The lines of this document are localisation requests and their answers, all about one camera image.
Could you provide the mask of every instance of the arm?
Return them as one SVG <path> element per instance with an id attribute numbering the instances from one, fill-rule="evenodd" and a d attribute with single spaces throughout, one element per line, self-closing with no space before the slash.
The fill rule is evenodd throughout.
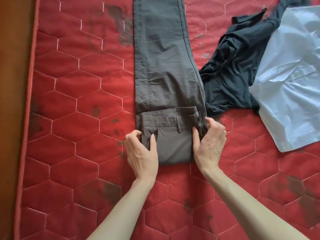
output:
<path id="1" fill-rule="evenodd" d="M 129 240 L 142 206 L 152 189 L 158 173 L 157 144 L 154 135 L 150 139 L 150 151 L 138 139 L 141 132 L 134 130 L 125 136 L 124 145 L 128 162 L 137 179 L 131 189 L 116 204 L 107 218 L 87 240 Z"/>
<path id="2" fill-rule="evenodd" d="M 202 141 L 193 129 L 194 159 L 212 187 L 234 214 L 250 240 L 308 240 L 293 226 L 282 220 L 252 197 L 219 169 L 218 163 L 226 142 L 225 127 L 206 118 L 208 133 Z"/>

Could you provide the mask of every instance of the hand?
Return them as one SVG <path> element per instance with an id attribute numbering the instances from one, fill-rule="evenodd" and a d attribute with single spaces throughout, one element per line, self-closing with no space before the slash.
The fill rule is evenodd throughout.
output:
<path id="1" fill-rule="evenodd" d="M 157 142 L 152 134 L 150 151 L 139 141 L 141 132 L 134 130 L 125 136 L 124 145 L 127 150 L 128 163 L 132 167 L 137 180 L 147 181 L 154 185 L 158 173 Z"/>
<path id="2" fill-rule="evenodd" d="M 226 143 L 225 127 L 212 118 L 206 117 L 208 132 L 200 142 L 198 130 L 193 127 L 194 160 L 201 173 L 206 175 L 218 169 L 218 163 L 224 144 Z"/>

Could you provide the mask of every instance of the forearm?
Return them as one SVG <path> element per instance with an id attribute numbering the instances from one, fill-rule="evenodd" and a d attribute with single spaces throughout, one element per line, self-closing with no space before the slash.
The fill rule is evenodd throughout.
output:
<path id="1" fill-rule="evenodd" d="M 134 181 L 128 193 L 87 240 L 129 240 L 153 184 Z"/>
<path id="2" fill-rule="evenodd" d="M 205 174 L 250 240 L 308 240 L 228 178 L 218 167 Z"/>

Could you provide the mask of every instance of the quilted mattress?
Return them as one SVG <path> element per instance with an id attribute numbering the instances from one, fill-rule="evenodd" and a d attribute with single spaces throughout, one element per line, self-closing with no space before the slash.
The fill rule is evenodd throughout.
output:
<path id="1" fill-rule="evenodd" d="M 277 0 L 184 0 L 195 62 L 231 17 Z M 15 240 L 85 240 L 129 190 L 122 140 L 135 129 L 132 0 L 37 0 Z M 320 239 L 320 144 L 280 153 L 259 116 L 220 118 L 220 167 L 310 239 Z M 159 168 L 132 239 L 247 239 L 195 164 Z"/>

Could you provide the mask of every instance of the gray pants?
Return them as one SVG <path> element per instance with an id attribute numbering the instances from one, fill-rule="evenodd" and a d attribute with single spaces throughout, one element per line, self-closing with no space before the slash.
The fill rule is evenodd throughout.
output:
<path id="1" fill-rule="evenodd" d="M 137 128 L 159 163 L 193 160 L 192 127 L 204 135 L 205 93 L 194 62 L 183 0 L 133 0 Z"/>

